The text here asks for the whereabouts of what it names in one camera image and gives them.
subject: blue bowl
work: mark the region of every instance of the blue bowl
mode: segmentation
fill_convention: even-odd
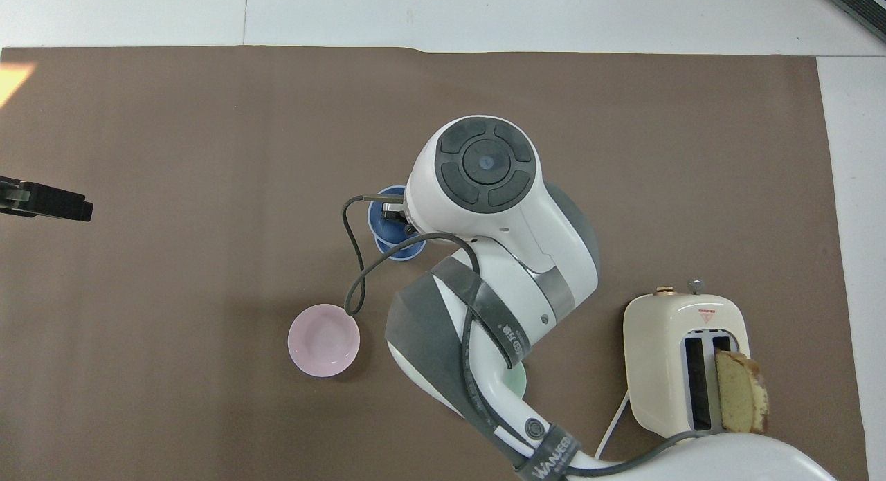
[[[406,191],[405,185],[391,185],[379,192],[379,194],[402,195],[404,191]],[[387,252],[390,248],[407,240],[409,237],[417,235],[407,235],[404,231],[406,225],[401,222],[383,219],[382,203],[370,203],[370,209],[366,212],[366,220],[368,225],[370,225],[372,234],[376,237],[376,247],[379,248],[379,251],[382,253]],[[405,250],[398,251],[390,257],[390,259],[395,261],[411,260],[424,250],[424,244],[425,242],[422,241],[418,242],[418,244],[411,245],[408,248],[405,248]]]

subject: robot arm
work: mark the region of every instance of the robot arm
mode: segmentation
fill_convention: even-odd
[[[545,184],[534,145],[515,125],[467,116],[440,128],[415,162],[404,212],[423,234],[471,242],[478,264],[458,251],[398,292],[386,327],[390,352],[413,382],[489,439],[520,478],[706,479],[713,469],[729,478],[723,469],[731,466],[735,479],[776,472],[781,479],[830,479],[803,453],[757,435],[694,440],[650,463],[603,462],[580,452],[575,437],[505,385],[507,368],[596,289],[599,267],[588,220]],[[752,467],[743,452],[754,456]],[[711,461],[718,465],[709,471],[687,469],[687,462]]]

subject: black device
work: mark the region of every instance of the black device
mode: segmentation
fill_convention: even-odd
[[[831,0],[886,42],[886,0]]]
[[[0,213],[89,221],[92,203],[83,194],[0,176]]]

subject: black strap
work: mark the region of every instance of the black strap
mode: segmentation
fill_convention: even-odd
[[[545,439],[541,440],[532,457],[529,457],[516,475],[523,481],[554,481],[566,475],[569,462],[579,452],[581,443],[564,428],[551,424]]]
[[[510,308],[501,301],[493,288],[474,270],[447,257],[431,269],[437,279],[449,287],[468,306],[480,325],[496,342],[507,368],[522,361],[529,354],[531,343]]]

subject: robot control buttons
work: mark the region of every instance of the robot control buttons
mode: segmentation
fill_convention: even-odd
[[[437,182],[454,203],[477,213],[502,212],[525,197],[535,179],[535,153],[519,128],[471,116],[437,139]]]

